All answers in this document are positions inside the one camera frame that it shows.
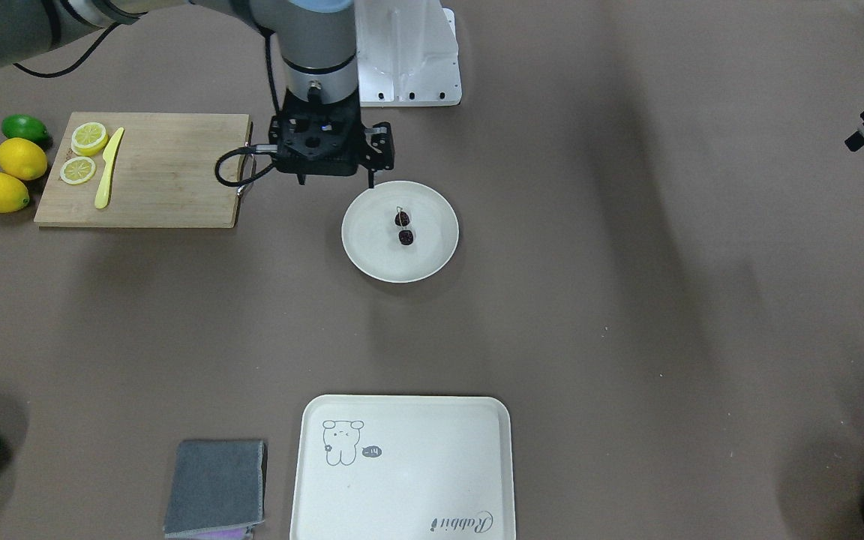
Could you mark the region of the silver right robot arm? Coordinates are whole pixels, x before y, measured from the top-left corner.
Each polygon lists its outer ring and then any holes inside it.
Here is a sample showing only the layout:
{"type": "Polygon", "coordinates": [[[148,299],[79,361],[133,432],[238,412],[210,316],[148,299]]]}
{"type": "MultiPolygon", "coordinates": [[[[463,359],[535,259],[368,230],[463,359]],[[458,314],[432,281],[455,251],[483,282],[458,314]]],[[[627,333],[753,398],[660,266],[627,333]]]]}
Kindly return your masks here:
{"type": "Polygon", "coordinates": [[[178,59],[195,65],[206,48],[226,47],[232,59],[244,45],[260,45],[273,116],[265,144],[227,151],[214,166],[221,185],[244,189],[267,173],[350,177],[367,181],[395,163],[389,123],[362,121],[358,82],[356,4],[353,1],[0,1],[0,68],[94,35],[164,30],[142,44],[161,53],[166,44],[190,45],[178,59]]]}

